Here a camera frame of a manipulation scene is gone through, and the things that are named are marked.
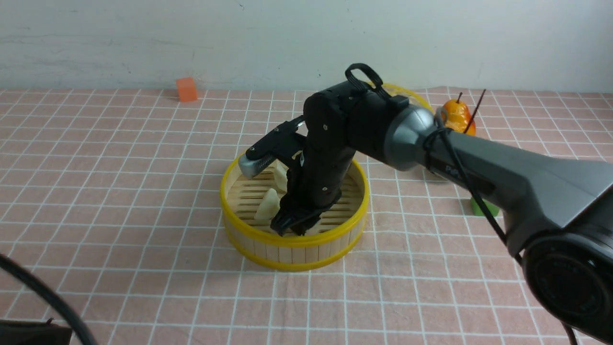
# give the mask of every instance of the green block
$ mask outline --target green block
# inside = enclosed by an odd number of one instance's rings
[[[500,209],[498,208],[498,206],[493,205],[487,201],[483,201],[485,203],[485,205],[487,206],[487,209],[490,210],[490,212],[492,213],[492,215],[494,217],[496,217],[498,215],[498,212],[500,211]],[[485,214],[483,214],[483,212],[481,212],[481,209],[479,208],[479,205],[477,205],[477,202],[474,200],[474,198],[470,198],[470,204],[473,207],[473,213],[475,215],[484,217]]]

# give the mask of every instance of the yellow rim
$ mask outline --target yellow rim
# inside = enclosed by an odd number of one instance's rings
[[[221,197],[221,210],[224,213],[224,216],[228,221],[243,235],[253,239],[257,242],[263,242],[266,244],[271,244],[273,246],[278,247],[313,247],[319,246],[324,243],[332,242],[335,239],[342,237],[347,232],[351,231],[355,225],[364,217],[366,211],[368,209],[368,198],[370,197],[370,191],[368,188],[368,181],[366,179],[366,174],[360,164],[353,160],[353,165],[356,166],[358,172],[360,173],[360,178],[364,182],[364,198],[362,199],[362,203],[360,207],[357,209],[356,213],[349,218],[345,223],[342,223],[338,227],[333,230],[326,231],[325,233],[321,233],[313,236],[300,236],[300,237],[291,237],[291,238],[283,238],[278,235],[272,235],[269,233],[264,233],[254,227],[247,225],[245,222],[240,220],[238,216],[232,212],[227,200],[226,200],[226,180],[230,174],[230,172],[234,169],[234,167],[238,164],[238,159],[236,158],[232,164],[226,170],[223,178],[221,179],[221,188],[219,189],[219,195]]]
[[[362,233],[364,232],[365,225],[366,223],[362,225],[362,227],[360,228],[360,232],[357,234],[356,238],[353,241],[351,241],[351,243],[349,243],[349,245],[345,247],[343,250],[341,250],[340,252],[334,254],[333,256],[329,258],[326,258],[326,259],[323,259],[317,262],[310,262],[310,263],[282,263],[282,262],[274,262],[268,259],[257,257],[254,254],[246,251],[240,244],[238,244],[238,242],[234,239],[234,237],[232,237],[232,234],[230,233],[230,230],[228,230],[228,227],[225,227],[225,228],[226,228],[226,234],[228,236],[228,239],[230,240],[230,243],[232,243],[232,245],[234,245],[234,247],[238,250],[238,252],[243,254],[247,259],[257,263],[260,266],[268,267],[271,269],[278,269],[279,271],[297,272],[297,271],[310,271],[311,269],[322,268],[324,266],[327,266],[337,261],[341,257],[344,257],[357,244],[357,242],[362,237]]]
[[[419,96],[417,93],[403,88],[403,87],[399,87],[398,85],[394,85],[394,84],[390,84],[390,83],[383,83],[383,88],[386,89],[387,92],[390,91],[396,91],[396,93],[406,93],[407,95],[410,95],[411,97],[415,98],[419,104],[428,109],[429,111],[434,113],[434,109],[432,109],[432,107],[430,106],[430,104],[428,103],[428,101],[426,101],[422,96]]]

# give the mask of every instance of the robotic arm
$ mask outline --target robotic arm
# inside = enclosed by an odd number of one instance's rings
[[[355,69],[375,87],[354,77]],[[539,302],[564,324],[613,344],[613,165],[456,132],[445,138],[429,110],[387,94],[367,65],[353,64],[345,76],[310,96],[302,116],[280,124],[239,161],[247,178],[274,159],[289,168],[271,228],[304,235],[314,226],[340,199],[356,151],[399,171],[422,165],[500,207],[508,252]],[[296,133],[302,122],[306,136]]]

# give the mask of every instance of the black object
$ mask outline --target black object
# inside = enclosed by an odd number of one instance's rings
[[[563,233],[529,242],[522,266],[530,290],[551,314],[613,344],[613,189]]]
[[[0,320],[2,345],[70,345],[72,330],[47,322]]]
[[[79,341],[83,345],[96,345],[96,339],[91,334],[91,331],[85,325],[83,320],[79,317],[79,315],[53,290],[51,290],[45,283],[43,283],[40,279],[36,278],[33,274],[26,271],[23,267],[19,266],[13,260],[7,258],[6,256],[0,254],[0,268],[9,273],[18,281],[24,283],[25,286],[29,287],[34,293],[40,296],[45,302],[47,302],[53,309],[55,309],[58,314],[68,323],[68,326],[75,332]],[[30,331],[33,334],[38,334],[40,336],[40,340],[42,341],[57,341],[57,336],[60,331],[47,333],[48,337],[44,337],[41,331],[41,328],[31,328]],[[33,343],[31,345],[63,345],[62,343]]]

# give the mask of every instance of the stick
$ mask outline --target stick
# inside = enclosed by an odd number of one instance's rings
[[[479,101],[477,102],[477,106],[474,108],[473,116],[470,117],[470,121],[468,122],[468,125],[466,126],[466,129],[464,130],[464,134],[466,134],[466,132],[468,132],[468,129],[470,128],[470,125],[473,124],[474,117],[477,115],[477,111],[479,111],[479,106],[481,105],[481,101],[483,100],[483,96],[485,96],[485,89],[483,89],[483,92],[481,92],[481,97],[479,97]]]

